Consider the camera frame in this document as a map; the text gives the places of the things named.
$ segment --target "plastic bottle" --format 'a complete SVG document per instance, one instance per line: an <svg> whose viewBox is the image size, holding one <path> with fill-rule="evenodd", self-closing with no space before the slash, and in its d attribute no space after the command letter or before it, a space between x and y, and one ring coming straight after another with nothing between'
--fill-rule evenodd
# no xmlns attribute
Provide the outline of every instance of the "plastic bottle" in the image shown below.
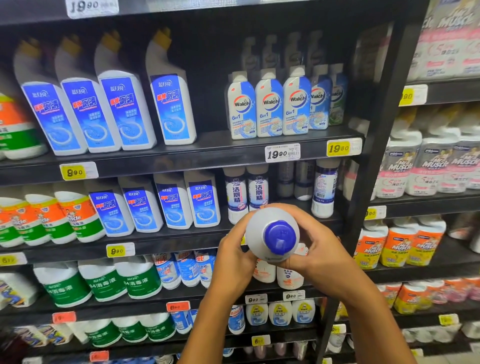
<svg viewBox="0 0 480 364"><path fill-rule="evenodd" d="M170 29L158 30L148 44L145 67L165 145L192 144L197 138L187 74L169 63Z"/></svg>
<svg viewBox="0 0 480 364"><path fill-rule="evenodd" d="M167 226L171 229L188 229L193 223L193 217L183 175L155 173L153 179Z"/></svg>
<svg viewBox="0 0 480 364"><path fill-rule="evenodd" d="M328 127L333 88L332 80L328 76L328 64L314 66L310 82L312 83L312 92L308 128L323 130Z"/></svg>
<svg viewBox="0 0 480 364"><path fill-rule="evenodd" d="M79 260L78 270L99 302L115 300L127 293L111 258Z"/></svg>
<svg viewBox="0 0 480 364"><path fill-rule="evenodd" d="M38 297L38 287L22 274L0 272L0 295L15 308L29 307Z"/></svg>
<svg viewBox="0 0 480 364"><path fill-rule="evenodd" d="M115 269L123 278L128 295L134 300L155 296L162 289L151 255L113 258Z"/></svg>
<svg viewBox="0 0 480 364"><path fill-rule="evenodd" d="M290 67L300 66L303 64L303 53L299 45L301 39L300 32L289 33L287 36L287 45L284 51L284 64L287 70Z"/></svg>
<svg viewBox="0 0 480 364"><path fill-rule="evenodd" d="M182 283L187 287L195 287L201 278L200 267L192 251L175 253L175 259L180 270Z"/></svg>
<svg viewBox="0 0 480 364"><path fill-rule="evenodd" d="M292 301L292 317L295 322L308 324L315 316L315 301L313 299Z"/></svg>
<svg viewBox="0 0 480 364"><path fill-rule="evenodd" d="M82 181L54 183L53 191L77 234L78 241L94 242L106 235Z"/></svg>
<svg viewBox="0 0 480 364"><path fill-rule="evenodd" d="M343 122L347 101L348 78L342 72L342 63L328 65L328 75L332 79L332 98L328 125L340 125Z"/></svg>
<svg viewBox="0 0 480 364"><path fill-rule="evenodd" d="M112 319L112 322L119 329L122 339L126 342L141 342L148 337L137 316L116 317Z"/></svg>
<svg viewBox="0 0 480 364"><path fill-rule="evenodd" d="M224 167L225 185L227 188L228 219L236 224L248 214L247 186L245 183L245 167Z"/></svg>
<svg viewBox="0 0 480 364"><path fill-rule="evenodd" d="M177 332L169 313L142 315L138 319L153 342L170 339Z"/></svg>
<svg viewBox="0 0 480 364"><path fill-rule="evenodd" d="M12 160L31 158L47 151L23 104L18 84L0 68L0 160L5 157Z"/></svg>
<svg viewBox="0 0 480 364"><path fill-rule="evenodd" d="M95 50L95 72L120 132L122 149L151 149L156 137L140 77L120 61L121 47L117 31L105 33Z"/></svg>
<svg viewBox="0 0 480 364"><path fill-rule="evenodd" d="M52 184L25 185L23 194L55 244L65 244L77 239L67 215L55 198Z"/></svg>
<svg viewBox="0 0 480 364"><path fill-rule="evenodd" d="M295 254L307 255L308 248L304 243L299 243ZM276 267L276 280L278 285L285 290L296 290L303 286L303 276L292 269Z"/></svg>
<svg viewBox="0 0 480 364"><path fill-rule="evenodd" d="M172 312L171 316L179 334L185 335L190 332L193 327L193 320L189 311Z"/></svg>
<svg viewBox="0 0 480 364"><path fill-rule="evenodd" d="M292 303L290 301L277 301L268 304L268 316L275 326L288 326L292 319Z"/></svg>
<svg viewBox="0 0 480 364"><path fill-rule="evenodd" d="M195 250L195 260L200 270L200 282L205 288L210 287L212 281L213 268L216 260L215 249Z"/></svg>
<svg viewBox="0 0 480 364"><path fill-rule="evenodd" d="M135 225L117 179L86 180L85 187L107 236L130 235Z"/></svg>
<svg viewBox="0 0 480 364"><path fill-rule="evenodd" d="M268 305L266 303L248 304L247 321L252 326L266 324L268 321Z"/></svg>
<svg viewBox="0 0 480 364"><path fill-rule="evenodd" d="M295 219L277 207L255 213L245 231L245 242L255 256L268 263L283 262L299 245L300 230Z"/></svg>
<svg viewBox="0 0 480 364"><path fill-rule="evenodd" d="M245 329L245 314L242 305L232 306L228 318L228 329L233 335L240 335Z"/></svg>
<svg viewBox="0 0 480 364"><path fill-rule="evenodd" d="M277 68L280 66L280 51L277 44L277 36L269 34L265 38L262 49L262 68Z"/></svg>
<svg viewBox="0 0 480 364"><path fill-rule="evenodd" d="M422 110L424 109L419 108L417 119L420 118L420 120L418 123L415 120L414 126L422 131L423 139L408 177L405 192L412 196L431 196L437 192L437 188L460 190L459 183L453 183L457 186L454 188L447 187L443 182L445 179L451 182L457 179L447 170L454 146L460 140L460 129L448 127L448 124L459 114L460 105L447 106L437 113L432 113L433 110L427 108L427 116L420 115ZM467 185L467 179L465 176L463 191Z"/></svg>
<svg viewBox="0 0 480 364"><path fill-rule="evenodd" d="M275 78L275 68L260 70L260 82L255 87L257 136L282 135L283 88Z"/></svg>
<svg viewBox="0 0 480 364"><path fill-rule="evenodd" d="M183 177L195 227L217 226L220 223L220 207L216 195L215 176L205 170L186 170Z"/></svg>
<svg viewBox="0 0 480 364"><path fill-rule="evenodd" d="M313 195L315 160L299 160L295 167L295 198L308 201Z"/></svg>
<svg viewBox="0 0 480 364"><path fill-rule="evenodd" d="M173 290L181 283L180 270L171 253L153 254L155 266L166 290Z"/></svg>
<svg viewBox="0 0 480 364"><path fill-rule="evenodd" d="M74 307L92 297L76 262L33 264L33 273L57 307Z"/></svg>
<svg viewBox="0 0 480 364"><path fill-rule="evenodd" d="M311 210L318 218L329 218L333 215L340 158L317 159L316 164Z"/></svg>
<svg viewBox="0 0 480 364"><path fill-rule="evenodd" d="M228 118L232 139L248 139L257 136L257 111L255 90L247 80L246 71L232 73L228 87Z"/></svg>
<svg viewBox="0 0 480 364"><path fill-rule="evenodd" d="M244 39L240 55L241 68L243 71L257 71L260 69L260 58L256 54L255 37L249 36Z"/></svg>
<svg viewBox="0 0 480 364"><path fill-rule="evenodd" d="M407 186L422 135L408 127L415 119L416 107L400 108L390 132L390 142L382 162L376 188L379 198L401 197Z"/></svg>
<svg viewBox="0 0 480 364"><path fill-rule="evenodd" d="M21 186L2 187L0 189L0 208L6 213L25 243L29 246L50 241L42 220L35 209L25 201Z"/></svg>
<svg viewBox="0 0 480 364"><path fill-rule="evenodd" d="M51 72L48 57L42 55L35 39L22 40L13 57L13 70L25 97L56 156L71 156L87 151L87 142L60 82ZM33 125L21 130L33 133ZM25 157L46 153L43 143L32 143Z"/></svg>
<svg viewBox="0 0 480 364"><path fill-rule="evenodd" d="M289 78L283 84L283 135L308 133L311 93L305 66L289 68Z"/></svg>
<svg viewBox="0 0 480 364"><path fill-rule="evenodd" d="M321 44L322 36L323 32L321 30L314 30L308 34L307 66L305 67L305 73L309 77L312 75L312 70L316 65L326 62L326 51Z"/></svg>
<svg viewBox="0 0 480 364"><path fill-rule="evenodd" d="M96 348L105 348L121 339L121 333L110 318L84 321L84 331Z"/></svg>
<svg viewBox="0 0 480 364"><path fill-rule="evenodd" d="M447 225L440 215L419 216L419 231L412 243L407 264L424 267L430 264Z"/></svg>
<svg viewBox="0 0 480 364"><path fill-rule="evenodd" d="M147 176L118 177L123 197L138 232L157 232L163 226L152 182Z"/></svg>
<svg viewBox="0 0 480 364"><path fill-rule="evenodd" d="M260 206L268 204L268 164L254 164L247 166L248 173L248 210L258 210Z"/></svg>
<svg viewBox="0 0 480 364"><path fill-rule="evenodd" d="M263 283L273 283L276 279L276 266L268 264L264 260L257 259L257 266L253 271L253 277Z"/></svg>
<svg viewBox="0 0 480 364"><path fill-rule="evenodd" d="M90 153L114 152L121 148L121 137L93 67L75 35L63 37L55 54L55 72L85 135Z"/></svg>
<svg viewBox="0 0 480 364"><path fill-rule="evenodd" d="M278 164L278 179L276 193L279 197L292 197L294 192L295 162L280 162Z"/></svg>
<svg viewBox="0 0 480 364"><path fill-rule="evenodd" d="M68 344L73 338L73 332L66 324L40 325L37 327L52 345Z"/></svg>
<svg viewBox="0 0 480 364"><path fill-rule="evenodd" d="M412 242L419 230L412 218L395 218L388 229L388 236L380 254L380 263L385 267L403 267L407 261Z"/></svg>
<svg viewBox="0 0 480 364"><path fill-rule="evenodd" d="M366 220L360 232L353 259L363 270L377 268L380 253L385 245L388 227L382 220Z"/></svg>
<svg viewBox="0 0 480 364"><path fill-rule="evenodd" d="M4 211L0 205L0 246L12 248L23 243L24 239L10 221L10 214Z"/></svg>

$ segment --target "cleaning product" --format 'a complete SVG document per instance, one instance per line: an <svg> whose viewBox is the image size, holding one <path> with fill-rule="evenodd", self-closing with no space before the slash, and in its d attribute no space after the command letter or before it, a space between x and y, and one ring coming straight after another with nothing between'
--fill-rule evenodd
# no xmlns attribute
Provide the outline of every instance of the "cleaning product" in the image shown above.
<svg viewBox="0 0 480 364"><path fill-rule="evenodd" d="M32 158L47 151L31 118L18 84L0 68L0 159Z"/></svg>
<svg viewBox="0 0 480 364"><path fill-rule="evenodd" d="M339 125L343 122L347 101L348 78L343 74L343 64L328 65L328 75L332 79L332 98L328 125Z"/></svg>
<svg viewBox="0 0 480 364"><path fill-rule="evenodd" d="M126 342L141 342L148 337L137 316L116 317L112 319L112 322Z"/></svg>
<svg viewBox="0 0 480 364"><path fill-rule="evenodd" d="M326 51L321 44L322 36L323 32L321 30L314 30L308 34L307 66L305 67L305 73L309 77L312 75L312 70L316 65L326 62Z"/></svg>
<svg viewBox="0 0 480 364"><path fill-rule="evenodd" d="M283 84L283 135L308 133L312 84L305 77L305 66L289 68Z"/></svg>
<svg viewBox="0 0 480 364"><path fill-rule="evenodd" d="M138 319L153 342L170 339L177 332L169 313L142 315L138 316Z"/></svg>
<svg viewBox="0 0 480 364"><path fill-rule="evenodd" d="M66 324L40 325L37 329L55 346L68 344L73 338L73 332Z"/></svg>
<svg viewBox="0 0 480 364"><path fill-rule="evenodd" d="M390 142L379 173L376 188L379 198L401 197L413 168L422 135L418 130L409 130L417 113L416 107L400 108L390 132Z"/></svg>
<svg viewBox="0 0 480 364"><path fill-rule="evenodd" d="M377 268L380 253L388 235L388 227L382 220L366 220L360 232L353 259L363 270Z"/></svg>
<svg viewBox="0 0 480 364"><path fill-rule="evenodd" d="M195 227L217 226L220 223L220 207L216 195L215 176L205 170L186 170L183 177Z"/></svg>
<svg viewBox="0 0 480 364"><path fill-rule="evenodd" d="M175 323L175 328L179 334L185 335L190 332L193 327L192 317L189 311L178 311L170 313Z"/></svg>
<svg viewBox="0 0 480 364"><path fill-rule="evenodd" d="M456 177L452 191L464 192L465 188L480 188L480 103L463 104L464 110L454 119L450 126L460 129L460 140L453 148L447 166L446 179Z"/></svg>
<svg viewBox="0 0 480 364"><path fill-rule="evenodd" d="M260 82L255 87L257 136L282 135L283 88L275 78L275 68L260 70Z"/></svg>
<svg viewBox="0 0 480 364"><path fill-rule="evenodd" d="M233 335L240 335L245 329L245 314L242 305L232 306L228 318L228 329Z"/></svg>
<svg viewBox="0 0 480 364"><path fill-rule="evenodd" d="M299 243L294 254L307 255L308 248L304 243ZM303 286L303 276L292 269L276 268L276 280L278 285L285 290L297 290Z"/></svg>
<svg viewBox="0 0 480 364"><path fill-rule="evenodd" d="M315 160L299 160L295 167L294 195L297 200L308 201L313 195Z"/></svg>
<svg viewBox="0 0 480 364"><path fill-rule="evenodd" d="M192 144L197 138L187 74L169 63L170 29L158 30L148 44L145 67L163 139L168 146Z"/></svg>
<svg viewBox="0 0 480 364"><path fill-rule="evenodd" d="M181 283L180 270L175 257L171 253L153 254L154 263L166 290L173 290Z"/></svg>
<svg viewBox="0 0 480 364"><path fill-rule="evenodd" d="M121 339L118 327L109 318L84 321L83 327L85 334L96 348L105 348Z"/></svg>
<svg viewBox="0 0 480 364"><path fill-rule="evenodd" d="M316 165L311 210L318 218L329 218L333 215L340 158L317 159Z"/></svg>
<svg viewBox="0 0 480 364"><path fill-rule="evenodd" d="M310 82L312 91L308 128L323 130L328 127L333 88L332 79L328 76L328 64L314 66Z"/></svg>
<svg viewBox="0 0 480 364"><path fill-rule="evenodd" d="M157 232L163 226L151 180L147 176L118 177L123 197L138 232Z"/></svg>
<svg viewBox="0 0 480 364"><path fill-rule="evenodd" d="M266 324L268 321L268 305L266 303L248 304L247 321L252 326Z"/></svg>
<svg viewBox="0 0 480 364"><path fill-rule="evenodd" d="M121 47L117 31L105 33L95 50L95 72L120 132L122 149L151 149L156 137L140 77L120 61Z"/></svg>
<svg viewBox="0 0 480 364"><path fill-rule="evenodd" d="M215 249L195 250L193 253L195 254L195 260L200 270L200 282L202 286L208 288L212 281L213 268L215 265Z"/></svg>
<svg viewBox="0 0 480 364"><path fill-rule="evenodd" d="M387 240L380 254L380 262L385 267L403 267L418 230L418 224L412 218L394 219L393 226L388 229Z"/></svg>
<svg viewBox="0 0 480 364"><path fill-rule="evenodd" d="M33 273L57 307L74 307L92 297L76 262L33 264Z"/></svg>
<svg viewBox="0 0 480 364"><path fill-rule="evenodd" d="M130 235L135 225L117 179L86 180L85 187L107 236Z"/></svg>
<svg viewBox="0 0 480 364"><path fill-rule="evenodd" d="M22 191L25 200L35 210L55 244L65 244L77 239L67 215L55 198L52 184L28 184L23 186Z"/></svg>
<svg viewBox="0 0 480 364"><path fill-rule="evenodd" d="M453 148L459 141L460 130L447 126L458 111L455 105L442 108L437 113L435 109L429 107L419 108L413 127L416 126L422 131L423 139L408 176L405 189L407 194L431 196L437 192L437 187L447 170ZM421 122L418 123L418 119L424 121L424 125Z"/></svg>
<svg viewBox="0 0 480 364"><path fill-rule="evenodd" d="M268 264L264 260L257 259L253 277L263 283L273 283L276 279L276 266Z"/></svg>
<svg viewBox="0 0 480 364"><path fill-rule="evenodd" d="M128 295L134 300L155 296L162 289L151 255L113 258L117 273L123 278Z"/></svg>
<svg viewBox="0 0 480 364"><path fill-rule="evenodd" d="M106 235L82 181L54 183L53 191L81 243L94 242Z"/></svg>
<svg viewBox="0 0 480 364"><path fill-rule="evenodd" d="M165 222L171 229L188 229L193 223L185 180L180 173L155 173L156 190Z"/></svg>
<svg viewBox="0 0 480 364"><path fill-rule="evenodd" d="M240 55L241 68L244 71L257 71L260 69L260 58L256 54L255 37L249 36L244 39Z"/></svg>
<svg viewBox="0 0 480 364"><path fill-rule="evenodd" d="M292 319L292 303L277 301L268 304L268 317L275 326L288 326Z"/></svg>
<svg viewBox="0 0 480 364"><path fill-rule="evenodd" d="M279 197L292 197L294 192L295 162L280 162L278 164L278 179L276 193Z"/></svg>
<svg viewBox="0 0 480 364"><path fill-rule="evenodd" d="M295 322L308 324L315 316L315 301L313 299L292 301L292 317Z"/></svg>
<svg viewBox="0 0 480 364"><path fill-rule="evenodd" d="M290 67L300 66L303 63L303 53L301 51L300 43L301 33L293 32L289 33L287 36L287 45L285 46L284 51L284 67L289 70Z"/></svg>
<svg viewBox="0 0 480 364"><path fill-rule="evenodd" d="M21 186L0 189L0 208L27 245L35 246L50 241L35 209L24 199Z"/></svg>
<svg viewBox="0 0 480 364"><path fill-rule="evenodd" d="M15 77L53 153L56 156L83 154L87 151L85 136L48 61L37 40L22 40L13 57ZM31 136L27 137L34 132L32 124L19 124L12 131L23 131L25 141L30 138L30 142L24 145L25 156L36 157L46 153L45 145L34 142Z"/></svg>
<svg viewBox="0 0 480 364"><path fill-rule="evenodd" d="M180 270L181 281L187 287L195 287L201 280L200 267L192 251L175 253L177 266Z"/></svg>
<svg viewBox="0 0 480 364"><path fill-rule="evenodd" d="M262 49L262 68L280 67L280 50L277 44L277 36L269 34L265 38L265 45Z"/></svg>
<svg viewBox="0 0 480 364"><path fill-rule="evenodd" d="M407 264L424 267L430 264L447 228L440 215L419 216L419 230L410 249Z"/></svg>
<svg viewBox="0 0 480 364"><path fill-rule="evenodd" d="M0 246L12 248L23 243L24 239L10 221L10 214L0 206Z"/></svg>
<svg viewBox="0 0 480 364"><path fill-rule="evenodd" d="M115 300L127 293L111 258L79 260L78 270L99 302Z"/></svg>
<svg viewBox="0 0 480 364"><path fill-rule="evenodd" d="M22 274L0 272L0 295L15 308L29 307L38 297L38 287Z"/></svg>
<svg viewBox="0 0 480 364"><path fill-rule="evenodd" d="M228 118L232 139L248 139L257 136L257 111L255 90L247 80L247 72L232 73L228 87Z"/></svg>
<svg viewBox="0 0 480 364"><path fill-rule="evenodd" d="M224 167L225 185L227 187L228 219L236 224L248 214L247 186L245 184L245 167Z"/></svg>
<svg viewBox="0 0 480 364"><path fill-rule="evenodd" d="M255 212L245 230L245 242L251 252L268 263L283 262L299 245L300 230L295 219L278 207Z"/></svg>
<svg viewBox="0 0 480 364"><path fill-rule="evenodd" d="M268 204L268 164L254 164L247 166L248 173L248 210L258 210Z"/></svg>
<svg viewBox="0 0 480 364"><path fill-rule="evenodd" d="M85 65L79 38L63 37L55 54L55 72L85 135L90 153L114 152L121 137L93 67Z"/></svg>

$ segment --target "bottle cap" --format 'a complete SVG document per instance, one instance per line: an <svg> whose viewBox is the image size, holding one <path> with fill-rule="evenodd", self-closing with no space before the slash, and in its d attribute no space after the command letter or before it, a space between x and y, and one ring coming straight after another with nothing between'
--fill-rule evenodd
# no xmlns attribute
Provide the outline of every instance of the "bottle cap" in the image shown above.
<svg viewBox="0 0 480 364"><path fill-rule="evenodd" d="M265 229L264 241L273 254L284 255L293 249L297 236L285 220L274 221Z"/></svg>
<svg viewBox="0 0 480 364"><path fill-rule="evenodd" d="M273 79L276 76L275 68L263 68L260 70L260 78L262 80Z"/></svg>
<svg viewBox="0 0 480 364"><path fill-rule="evenodd" d="M290 77L305 76L305 66L291 66Z"/></svg>

